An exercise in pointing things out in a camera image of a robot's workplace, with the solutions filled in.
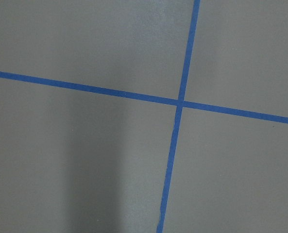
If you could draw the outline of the blue tape grid lines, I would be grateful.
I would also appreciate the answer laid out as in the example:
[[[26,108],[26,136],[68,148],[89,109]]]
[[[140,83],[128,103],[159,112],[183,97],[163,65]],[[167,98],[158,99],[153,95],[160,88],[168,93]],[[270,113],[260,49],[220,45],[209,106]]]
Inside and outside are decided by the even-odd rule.
[[[156,232],[158,233],[161,233],[163,231],[164,223],[166,219],[166,211],[167,211],[167,204],[168,204],[168,199],[169,199],[172,171],[173,171],[173,165],[174,165],[174,160],[175,160],[175,153],[176,153],[176,147],[177,147],[177,142],[178,142],[183,109],[189,108],[189,109],[196,109],[196,110],[202,110],[202,111],[209,111],[209,112],[215,112],[215,113],[221,113],[221,114],[227,114],[227,115],[233,115],[233,116],[239,116],[239,117],[247,117],[247,118],[288,124],[288,117],[285,117],[285,116],[277,116],[277,115],[246,111],[246,110],[234,109],[234,108],[229,108],[229,107],[221,107],[221,106],[198,103],[198,102],[190,102],[190,101],[185,100],[187,81],[188,81],[190,62],[191,62],[191,57],[192,57],[192,52],[193,52],[194,38],[196,35],[200,4],[201,2],[199,0],[195,0],[193,2],[182,76],[181,76],[181,81],[180,81],[178,97],[176,99],[0,71],[0,78],[3,78],[3,79],[16,80],[16,81],[28,82],[28,83],[36,83],[36,84],[41,84],[41,85],[48,85],[48,86],[54,86],[54,87],[59,87],[59,88],[102,94],[106,96],[115,96],[115,97],[121,97],[121,98],[126,98],[126,99],[154,102],[158,104],[174,106],[176,108],[170,147],[169,147],[169,155],[167,159],[167,168],[165,172],[164,186],[163,186],[163,191],[162,191],[162,196],[161,196],[159,220],[158,220],[158,225],[156,227]]]

